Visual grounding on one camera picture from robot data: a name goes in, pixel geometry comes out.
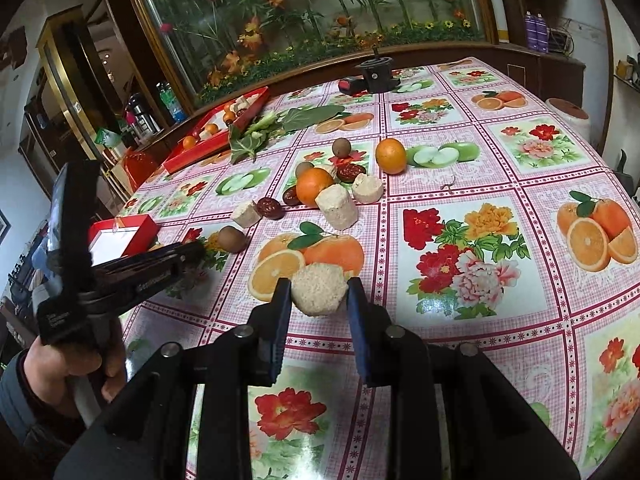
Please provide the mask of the person's left hand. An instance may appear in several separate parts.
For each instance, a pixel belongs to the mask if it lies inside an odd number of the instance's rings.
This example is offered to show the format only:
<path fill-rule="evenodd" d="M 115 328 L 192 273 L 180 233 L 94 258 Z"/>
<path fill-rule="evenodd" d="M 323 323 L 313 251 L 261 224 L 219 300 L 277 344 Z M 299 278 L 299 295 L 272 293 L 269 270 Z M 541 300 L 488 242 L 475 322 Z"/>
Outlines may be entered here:
<path fill-rule="evenodd" d="M 43 344 L 37 338 L 27 352 L 24 373 L 29 387 L 44 404 L 61 415 L 79 415 L 67 378 L 87 376 L 103 370 L 106 376 L 101 388 L 104 400 L 111 402 L 126 384 L 126 349 L 118 318 L 111 320 L 111 339 L 106 357 L 81 344 Z"/>

